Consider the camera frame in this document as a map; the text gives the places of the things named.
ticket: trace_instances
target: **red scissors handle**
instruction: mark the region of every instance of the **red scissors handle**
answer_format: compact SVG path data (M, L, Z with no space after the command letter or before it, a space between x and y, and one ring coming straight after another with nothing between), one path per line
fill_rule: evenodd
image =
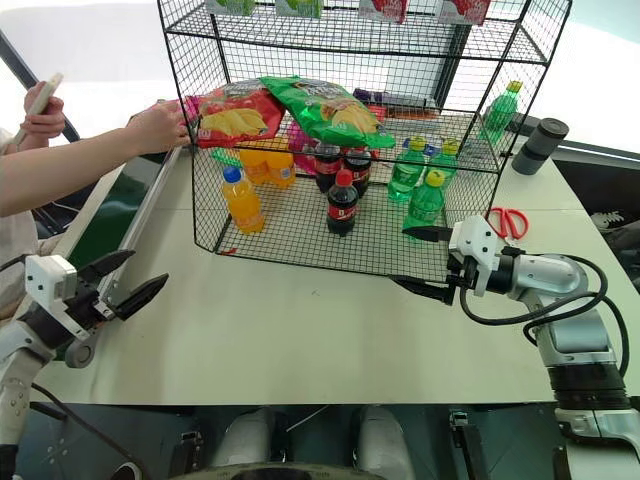
M500 229L497 229L491 224L491 227L500 238L507 238L507 236L511 235L512 238L519 240L529 231L529 219L520 210L516 210L515 208L494 207L491 209L491 212L497 213L500 217L498 224ZM522 221L523 227L521 230L518 229L513 217L518 217Z

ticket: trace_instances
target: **red bottle cap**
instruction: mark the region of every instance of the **red bottle cap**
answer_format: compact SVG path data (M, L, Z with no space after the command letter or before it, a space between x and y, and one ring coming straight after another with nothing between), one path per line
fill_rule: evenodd
M339 187L350 187L353 183L353 176L350 170L342 169L336 174L336 185Z

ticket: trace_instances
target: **scissors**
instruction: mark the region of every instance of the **scissors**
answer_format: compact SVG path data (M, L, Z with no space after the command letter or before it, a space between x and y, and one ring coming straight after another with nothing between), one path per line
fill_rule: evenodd
M500 223L498 228L490 220L492 213L497 213L499 216ZM493 207L489 210L487 221L496 234L511 247L518 246L518 240L524 237L529 230L529 219L524 213L515 208Z

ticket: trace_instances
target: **person's hand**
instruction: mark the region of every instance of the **person's hand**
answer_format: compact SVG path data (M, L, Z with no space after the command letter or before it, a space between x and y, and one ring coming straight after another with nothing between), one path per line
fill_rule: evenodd
M180 105L159 103L133 117L125 127L137 155L159 153L190 142Z
M24 111L28 112L36 97L42 90L45 82L38 82L35 87L31 87L24 97ZM64 102L58 97L49 98L49 103L40 115L27 115L20 127L27 132L24 142L40 143L46 146L50 138L55 138L64 130L64 115L62 107Z

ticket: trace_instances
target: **bottle cap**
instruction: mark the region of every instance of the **bottle cap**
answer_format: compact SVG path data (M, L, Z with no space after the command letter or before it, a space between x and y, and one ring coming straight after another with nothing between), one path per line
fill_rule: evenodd
M409 150L422 151L427 146L427 141L424 137L415 136L409 139Z
M509 85L507 85L507 90L513 93L518 93L521 88L522 82L519 82L518 80L512 80L509 82Z
M441 187L444 183L444 172L442 170L431 170L427 174L425 182L430 187Z
M225 167L222 171L222 176L227 183L236 183L242 178L242 173L240 173L238 167Z
M458 153L458 148L460 147L460 142L458 142L455 138L447 138L444 142L442 142L442 153L445 155L455 155Z
M350 187L353 183L353 176L351 172L346 169L338 170L336 174L336 185L339 187Z

